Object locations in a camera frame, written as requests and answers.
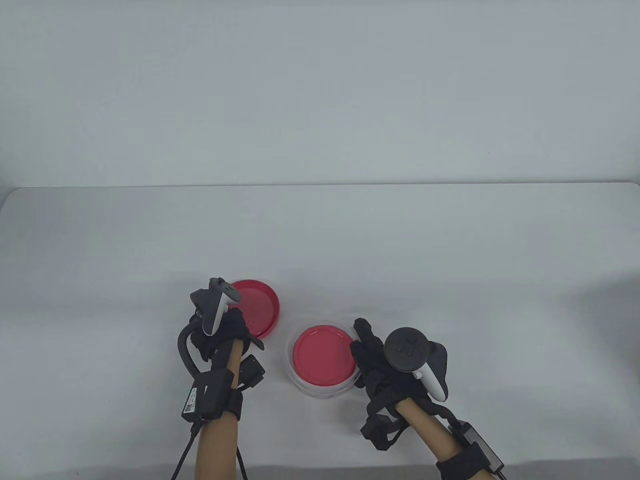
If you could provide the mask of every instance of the black cable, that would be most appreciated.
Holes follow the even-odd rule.
[[[191,446],[193,445],[193,441],[198,436],[198,432],[200,431],[200,427],[202,427],[202,424],[200,424],[200,423],[194,423],[193,427],[191,427],[191,438],[189,439],[189,443],[187,444],[186,448],[184,449],[184,452],[182,452],[182,456],[180,457],[180,461],[178,462],[178,465],[175,467],[175,470],[173,471],[173,475],[171,476],[171,480],[175,480],[176,478],[178,478],[178,473],[180,472],[180,469],[182,468],[182,464],[184,463],[184,459],[187,458],[187,454],[189,453],[189,450],[191,450]]]
[[[242,461],[242,455],[240,455],[240,448],[236,449],[236,457],[238,458],[238,465],[240,465],[240,473],[243,480],[249,480],[246,476],[246,470],[244,469],[244,462]]]

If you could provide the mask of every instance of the label sticker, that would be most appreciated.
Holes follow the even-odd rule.
[[[198,393],[198,388],[193,387],[191,389],[191,393],[189,394],[189,398],[187,398],[187,405],[184,406],[183,413],[193,413],[196,411],[196,394]]]

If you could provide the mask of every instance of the petri dish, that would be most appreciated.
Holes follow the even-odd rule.
[[[273,289],[259,280],[238,280],[232,284],[242,296],[240,303],[231,305],[242,310],[249,331],[263,339],[278,324],[280,300]]]
[[[287,373],[304,393],[329,398],[353,386],[358,377],[349,345],[353,329],[334,321],[300,326],[287,343]]]

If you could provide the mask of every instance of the forearm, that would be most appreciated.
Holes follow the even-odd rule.
[[[234,340],[227,364],[227,369],[234,374],[231,388],[238,386],[242,350],[242,340]],[[233,413],[224,412],[219,419],[205,424],[200,431],[195,479],[235,480],[237,441],[238,424]]]
[[[462,446],[449,430],[434,417],[424,413],[424,410],[410,398],[398,403],[396,410],[409,422],[438,461],[448,460],[462,451]],[[494,477],[482,470],[471,477],[471,480],[494,480]]]

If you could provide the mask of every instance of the red lid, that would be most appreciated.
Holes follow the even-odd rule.
[[[333,387],[356,369],[349,345],[353,339],[333,325],[313,326],[293,347],[293,367],[300,378],[318,387]]]
[[[231,308],[242,310],[249,331],[259,339],[271,333],[280,317],[280,300],[273,289],[258,280],[239,280],[233,286],[242,300]]]

